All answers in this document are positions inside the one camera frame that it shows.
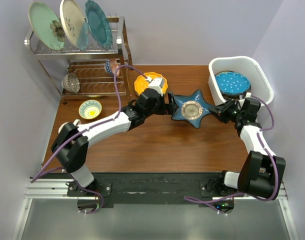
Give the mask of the clear glass plate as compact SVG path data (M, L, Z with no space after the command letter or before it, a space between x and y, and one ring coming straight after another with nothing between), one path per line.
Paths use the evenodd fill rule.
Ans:
M186 101L181 107L182 116L187 120L196 120L202 116L203 108L197 101Z

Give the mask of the dark blue scalloped plate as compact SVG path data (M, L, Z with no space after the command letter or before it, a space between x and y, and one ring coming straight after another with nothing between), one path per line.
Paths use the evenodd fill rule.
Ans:
M203 93L197 89L191 95L174 95L174 103L178 106L171 119L173 121L187 121L194 128L201 127L203 117L211 114L209 108L211 105L204 99Z

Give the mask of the orange dotted plate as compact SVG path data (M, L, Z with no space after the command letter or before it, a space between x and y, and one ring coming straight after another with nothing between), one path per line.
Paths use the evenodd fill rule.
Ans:
M152 79L155 78L163 78L164 79L164 85L162 87L162 92L165 94L168 90L168 81L162 74L156 73L156 72L145 72L145 76L150 77ZM146 79L142 76L139 75L136 80L134 81L134 91L137 96L139 96L146 88L148 88L149 82L146 81Z

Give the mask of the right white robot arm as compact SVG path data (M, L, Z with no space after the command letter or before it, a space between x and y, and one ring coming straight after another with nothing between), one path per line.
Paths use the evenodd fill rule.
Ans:
M256 121L261 106L265 105L260 98L251 96L245 98L242 106L231 99L209 107L210 113L220 122L234 123L248 152L240 172L224 170L221 173L221 181L215 184L215 191L222 197L233 189L261 201L272 201L278 196L286 161L271 150L263 136L265 128Z

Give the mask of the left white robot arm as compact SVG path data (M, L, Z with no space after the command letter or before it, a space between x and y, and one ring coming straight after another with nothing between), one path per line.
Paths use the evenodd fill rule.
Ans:
M79 184L84 196L96 191L95 178L86 166L88 148L110 136L127 132L142 125L152 115L174 115L178 109L174 94L169 92L168 103L155 89L147 88L138 99L130 101L116 113L97 121L63 125L51 150L62 167Z

